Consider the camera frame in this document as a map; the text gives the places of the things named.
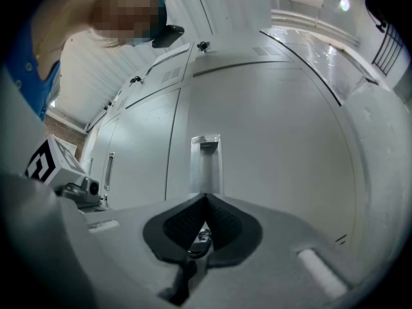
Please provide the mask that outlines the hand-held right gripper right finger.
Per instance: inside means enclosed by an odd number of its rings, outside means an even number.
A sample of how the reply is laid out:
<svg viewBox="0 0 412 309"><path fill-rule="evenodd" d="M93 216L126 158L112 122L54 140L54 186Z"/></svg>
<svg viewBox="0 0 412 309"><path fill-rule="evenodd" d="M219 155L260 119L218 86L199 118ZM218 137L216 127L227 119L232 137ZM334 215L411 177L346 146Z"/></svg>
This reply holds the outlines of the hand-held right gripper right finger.
<svg viewBox="0 0 412 309"><path fill-rule="evenodd" d="M350 294L329 296L298 256L314 250L352 289L362 283L366 270L345 246L297 216L234 198L224 201L255 217L263 237L242 263L208 270L192 295L193 308L344 308L353 303Z"/></svg>

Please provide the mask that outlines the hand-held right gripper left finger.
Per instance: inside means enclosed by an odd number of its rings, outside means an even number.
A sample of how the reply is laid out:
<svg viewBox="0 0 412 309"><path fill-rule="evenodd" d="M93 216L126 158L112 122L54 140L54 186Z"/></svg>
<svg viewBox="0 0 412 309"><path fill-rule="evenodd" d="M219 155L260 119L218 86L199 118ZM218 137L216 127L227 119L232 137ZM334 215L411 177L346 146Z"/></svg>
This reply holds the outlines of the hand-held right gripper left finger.
<svg viewBox="0 0 412 309"><path fill-rule="evenodd" d="M83 215L105 254L150 294L181 306L198 265L189 255L203 222L204 194Z"/></svg>

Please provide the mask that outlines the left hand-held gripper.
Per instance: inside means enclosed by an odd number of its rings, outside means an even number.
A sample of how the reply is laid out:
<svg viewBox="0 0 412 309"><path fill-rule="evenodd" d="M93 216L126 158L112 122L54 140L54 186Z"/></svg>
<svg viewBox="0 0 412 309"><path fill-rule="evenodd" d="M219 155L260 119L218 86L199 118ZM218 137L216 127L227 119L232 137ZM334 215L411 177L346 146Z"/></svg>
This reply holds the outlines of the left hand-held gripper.
<svg viewBox="0 0 412 309"><path fill-rule="evenodd" d="M48 185L60 197L82 209L100 205L99 182L86 174L76 158L54 136L48 135L30 158L25 176Z"/></svg>

